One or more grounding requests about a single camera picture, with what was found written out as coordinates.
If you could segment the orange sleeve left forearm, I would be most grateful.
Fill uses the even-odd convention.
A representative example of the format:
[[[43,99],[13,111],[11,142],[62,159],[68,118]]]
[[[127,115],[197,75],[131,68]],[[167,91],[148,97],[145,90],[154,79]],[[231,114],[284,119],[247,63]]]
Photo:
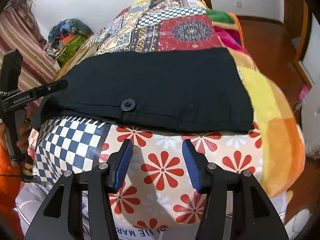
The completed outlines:
[[[18,239],[24,239],[18,213],[14,210],[21,187],[20,175],[20,169],[11,165],[9,155],[1,146],[1,217]]]

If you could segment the person's left hand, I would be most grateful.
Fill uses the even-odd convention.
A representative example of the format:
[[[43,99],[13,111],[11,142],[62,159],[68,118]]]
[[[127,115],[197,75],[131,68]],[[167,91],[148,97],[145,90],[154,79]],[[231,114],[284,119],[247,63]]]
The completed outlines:
[[[7,151],[7,143],[5,140],[5,130],[6,125],[5,123],[1,123],[1,147],[3,150]],[[20,139],[17,141],[17,146],[21,151],[26,151],[29,147],[29,134],[30,134],[30,122],[28,120],[25,120],[23,124],[18,129],[18,132],[20,134]]]

